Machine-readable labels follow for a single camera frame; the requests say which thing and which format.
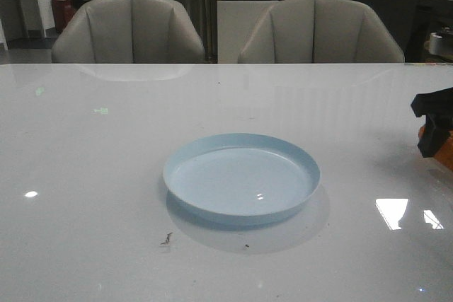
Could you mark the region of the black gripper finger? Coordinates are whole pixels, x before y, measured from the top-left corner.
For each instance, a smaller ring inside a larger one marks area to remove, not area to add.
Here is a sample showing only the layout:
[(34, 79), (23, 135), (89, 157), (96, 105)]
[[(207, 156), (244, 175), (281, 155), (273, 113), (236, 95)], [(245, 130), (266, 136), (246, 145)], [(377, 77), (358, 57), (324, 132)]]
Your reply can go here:
[(416, 117), (423, 115), (452, 115), (452, 88), (417, 94), (411, 108)]
[(424, 158), (432, 158), (450, 136), (452, 115), (427, 114), (423, 127), (418, 148)]

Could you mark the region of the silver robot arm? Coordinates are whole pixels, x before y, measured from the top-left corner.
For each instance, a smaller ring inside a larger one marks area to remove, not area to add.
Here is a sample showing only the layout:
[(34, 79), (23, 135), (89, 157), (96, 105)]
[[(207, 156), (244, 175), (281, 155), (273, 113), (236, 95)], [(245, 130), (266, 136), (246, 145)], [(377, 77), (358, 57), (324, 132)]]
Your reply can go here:
[[(438, 56), (452, 54), (452, 29), (443, 28), (431, 33), (428, 50)], [(452, 131), (452, 88), (417, 94), (411, 107), (416, 117), (425, 116), (418, 148), (423, 157), (432, 158)]]

